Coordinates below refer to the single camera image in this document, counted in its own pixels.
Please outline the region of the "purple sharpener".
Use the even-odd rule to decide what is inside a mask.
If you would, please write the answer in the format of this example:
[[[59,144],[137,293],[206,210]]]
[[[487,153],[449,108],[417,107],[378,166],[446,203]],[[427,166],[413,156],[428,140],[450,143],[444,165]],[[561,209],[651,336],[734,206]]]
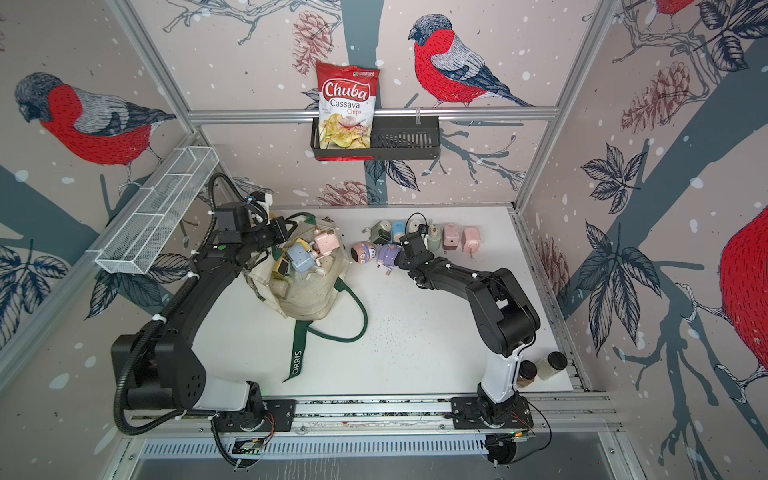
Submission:
[[[377,267],[386,270],[389,275],[397,267],[397,257],[401,252],[401,247],[395,244],[381,245],[377,253]]]

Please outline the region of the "yellow sharpener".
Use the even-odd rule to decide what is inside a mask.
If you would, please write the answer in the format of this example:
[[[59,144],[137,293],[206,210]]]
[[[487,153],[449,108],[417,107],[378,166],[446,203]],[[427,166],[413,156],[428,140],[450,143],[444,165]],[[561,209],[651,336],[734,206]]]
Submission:
[[[407,224],[407,232],[409,234],[418,232],[420,229],[420,226],[422,225],[421,221],[418,219],[412,219]]]

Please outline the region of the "pale green sharpener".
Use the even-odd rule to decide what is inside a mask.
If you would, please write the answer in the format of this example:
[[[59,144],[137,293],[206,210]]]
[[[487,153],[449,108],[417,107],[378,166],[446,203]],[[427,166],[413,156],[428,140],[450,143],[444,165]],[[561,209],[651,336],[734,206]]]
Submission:
[[[426,237],[427,248],[431,252],[436,252],[442,247],[442,227],[440,224],[430,221]]]

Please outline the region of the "grey blue sharpener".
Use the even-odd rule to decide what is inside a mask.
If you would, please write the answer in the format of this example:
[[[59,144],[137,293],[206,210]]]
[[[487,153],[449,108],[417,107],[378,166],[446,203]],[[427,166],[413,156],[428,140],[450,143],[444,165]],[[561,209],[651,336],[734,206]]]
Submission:
[[[286,255],[292,267],[299,273],[304,274],[316,265],[316,256],[312,247],[298,239],[286,251]]]

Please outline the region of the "pink square sharpener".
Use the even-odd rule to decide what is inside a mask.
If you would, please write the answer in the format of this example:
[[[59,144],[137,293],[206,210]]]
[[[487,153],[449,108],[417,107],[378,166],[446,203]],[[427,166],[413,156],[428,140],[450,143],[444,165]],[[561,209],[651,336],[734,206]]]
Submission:
[[[462,231],[461,242],[462,251],[470,257],[474,257],[482,245],[479,229],[476,226],[465,227]]]

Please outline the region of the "canvas tote bag green handles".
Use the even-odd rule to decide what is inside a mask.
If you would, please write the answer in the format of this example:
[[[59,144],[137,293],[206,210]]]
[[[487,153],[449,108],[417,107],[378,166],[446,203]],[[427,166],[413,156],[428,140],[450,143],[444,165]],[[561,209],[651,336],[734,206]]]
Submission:
[[[244,277],[260,301],[282,317],[294,321],[288,372],[288,378],[293,379],[302,372],[307,339],[310,335],[343,344],[357,342],[367,333],[369,315],[363,302],[345,282],[351,259],[344,250],[342,235],[336,223],[328,217],[319,218],[309,212],[298,212],[284,218],[295,220],[296,230],[284,244],[253,253],[245,262]],[[314,237],[323,231],[334,232],[340,247],[332,254],[320,257],[314,249]],[[289,260],[286,251],[298,239],[312,247],[316,265],[304,274],[299,274],[292,267],[290,282],[272,280],[271,273],[275,262],[280,258]],[[360,331],[343,337],[316,329],[313,324],[328,316],[338,296],[343,293],[352,298],[362,314]]]

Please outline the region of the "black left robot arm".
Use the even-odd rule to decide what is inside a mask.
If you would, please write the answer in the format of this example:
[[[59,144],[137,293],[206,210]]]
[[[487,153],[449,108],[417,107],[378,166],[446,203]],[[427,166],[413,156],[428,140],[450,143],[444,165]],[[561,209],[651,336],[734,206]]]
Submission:
[[[257,191],[234,202],[211,205],[211,222],[192,253],[187,277],[164,309],[139,332],[120,336],[111,347],[116,380],[113,420],[129,436],[145,434],[186,414],[230,426],[242,415],[254,426],[267,419],[253,381],[207,373],[193,351],[194,339],[219,296],[245,270],[284,245],[297,221],[271,217]]]

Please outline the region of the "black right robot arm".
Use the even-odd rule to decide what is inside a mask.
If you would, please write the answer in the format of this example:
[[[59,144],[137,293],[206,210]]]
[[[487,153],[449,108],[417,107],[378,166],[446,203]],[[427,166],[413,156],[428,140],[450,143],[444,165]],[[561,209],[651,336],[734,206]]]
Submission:
[[[472,270],[434,255],[422,238],[425,227],[401,239],[395,264],[421,289],[451,293],[470,306],[488,349],[475,405],[479,421],[491,428],[532,428],[527,400],[519,393],[523,352],[534,345],[541,320],[514,274]]]

